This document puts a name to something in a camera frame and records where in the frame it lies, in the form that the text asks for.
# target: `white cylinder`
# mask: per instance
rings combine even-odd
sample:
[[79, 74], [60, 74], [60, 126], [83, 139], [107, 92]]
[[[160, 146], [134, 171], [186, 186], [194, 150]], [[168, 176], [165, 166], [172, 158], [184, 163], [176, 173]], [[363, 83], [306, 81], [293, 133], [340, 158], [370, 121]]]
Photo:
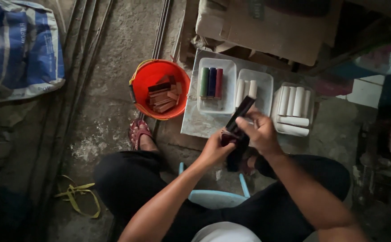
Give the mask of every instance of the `white cylinder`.
[[304, 87], [297, 87], [296, 89], [296, 99], [294, 101], [294, 109], [293, 109], [293, 116], [294, 117], [301, 117], [302, 115], [302, 108], [304, 105]]
[[290, 86], [290, 96], [288, 97], [287, 116], [293, 116], [294, 101], [296, 100], [297, 88]]
[[302, 111], [302, 118], [308, 118], [309, 114], [309, 102], [310, 102], [310, 91], [306, 90], [304, 92], [304, 106], [303, 106], [303, 111]]
[[279, 116], [278, 123], [282, 124], [292, 124], [301, 127], [309, 126], [309, 119], [307, 118], [298, 118], [298, 117], [288, 117], [288, 116]]
[[291, 126], [288, 124], [276, 124], [276, 129], [278, 131], [285, 132], [287, 134], [295, 135], [295, 136], [302, 136], [305, 137], [309, 134], [309, 129], [305, 129], [302, 127], [296, 127], [296, 126]]
[[241, 79], [238, 80], [235, 107], [239, 107], [240, 103], [243, 100], [243, 89], [244, 88], [245, 88], [245, 82]]
[[251, 80], [251, 85], [249, 86], [249, 96], [252, 98], [257, 98], [257, 81]]
[[288, 97], [290, 96], [290, 87], [283, 86], [279, 96], [279, 111], [278, 115], [285, 116], [287, 114]]
[[246, 80], [245, 81], [245, 88], [243, 89], [243, 97], [242, 98], [245, 98], [246, 96], [249, 95], [249, 89], [251, 88], [251, 82]]

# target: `orange bucket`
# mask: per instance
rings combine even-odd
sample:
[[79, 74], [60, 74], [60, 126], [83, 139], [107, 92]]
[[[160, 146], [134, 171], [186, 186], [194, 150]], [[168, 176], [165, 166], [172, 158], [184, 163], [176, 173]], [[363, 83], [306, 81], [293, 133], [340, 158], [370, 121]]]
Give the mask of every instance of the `orange bucket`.
[[[175, 107], [160, 114], [148, 107], [146, 99], [148, 99], [148, 87], [154, 86], [165, 75], [173, 75], [176, 82], [181, 83], [182, 94]], [[133, 102], [137, 109], [152, 118], [167, 120], [177, 117], [185, 111], [189, 84], [190, 79], [188, 75], [176, 63], [161, 59], [151, 59], [140, 63], [133, 74], [133, 78], [130, 80], [130, 89], [132, 89]]]

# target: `concrete floor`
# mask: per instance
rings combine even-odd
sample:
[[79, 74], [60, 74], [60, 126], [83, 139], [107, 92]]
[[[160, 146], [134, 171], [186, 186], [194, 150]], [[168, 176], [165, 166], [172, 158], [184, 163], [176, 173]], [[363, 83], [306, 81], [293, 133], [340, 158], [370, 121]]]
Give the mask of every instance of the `concrete floor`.
[[[117, 1], [112, 9], [110, 25], [105, 31], [91, 80], [77, 112], [61, 171], [77, 184], [93, 181], [93, 168], [102, 154], [130, 149], [126, 129], [137, 111], [128, 95], [128, 80], [140, 62], [151, 58], [161, 5], [161, 0]], [[184, 7], [184, 0], [174, 1], [163, 58], [170, 56]], [[322, 102], [310, 139], [297, 140], [286, 151], [326, 156], [351, 169], [355, 162], [359, 125], [365, 119], [374, 118], [373, 114], [367, 115], [364, 110], [341, 99]], [[176, 177], [178, 164], [184, 162], [190, 165], [205, 143], [205, 139], [180, 134], [181, 121], [182, 117], [178, 117], [163, 121], [158, 126], [157, 143], [171, 168], [161, 175], [168, 182]], [[272, 179], [256, 174], [248, 180], [248, 186], [254, 193], [272, 182]], [[238, 175], [221, 168], [207, 173], [197, 187], [242, 194]], [[95, 212], [89, 195], [80, 196], [78, 203], [83, 211]], [[52, 208], [48, 240], [105, 241], [112, 219], [112, 214], [103, 204], [100, 217], [90, 219], [76, 213], [68, 202], [57, 199]]]

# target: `gray table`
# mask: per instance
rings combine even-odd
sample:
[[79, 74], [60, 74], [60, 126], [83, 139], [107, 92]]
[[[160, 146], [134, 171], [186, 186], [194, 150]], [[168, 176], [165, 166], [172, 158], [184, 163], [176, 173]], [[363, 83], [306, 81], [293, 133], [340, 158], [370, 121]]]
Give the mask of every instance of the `gray table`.
[[180, 130], [181, 134], [209, 138], [216, 130], [224, 127], [231, 117], [231, 115], [212, 115], [201, 113], [197, 109], [198, 64], [200, 60], [205, 57], [234, 61], [237, 66], [237, 75], [241, 69], [268, 73], [273, 76], [273, 91], [278, 90], [283, 82], [301, 83], [307, 86], [312, 86], [314, 83], [314, 78], [311, 77], [305, 77], [289, 71], [277, 70], [265, 65], [260, 65], [223, 54], [206, 50], [197, 50], [193, 74], [191, 75], [191, 84], [188, 91], [187, 105], [182, 121], [182, 129]]

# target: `cement bag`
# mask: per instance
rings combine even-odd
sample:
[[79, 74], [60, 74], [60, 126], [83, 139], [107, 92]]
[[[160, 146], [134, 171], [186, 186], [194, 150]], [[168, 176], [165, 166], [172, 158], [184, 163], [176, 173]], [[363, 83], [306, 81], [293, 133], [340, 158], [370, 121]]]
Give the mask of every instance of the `cement bag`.
[[0, 0], [0, 102], [54, 91], [64, 81], [52, 10], [37, 3]]

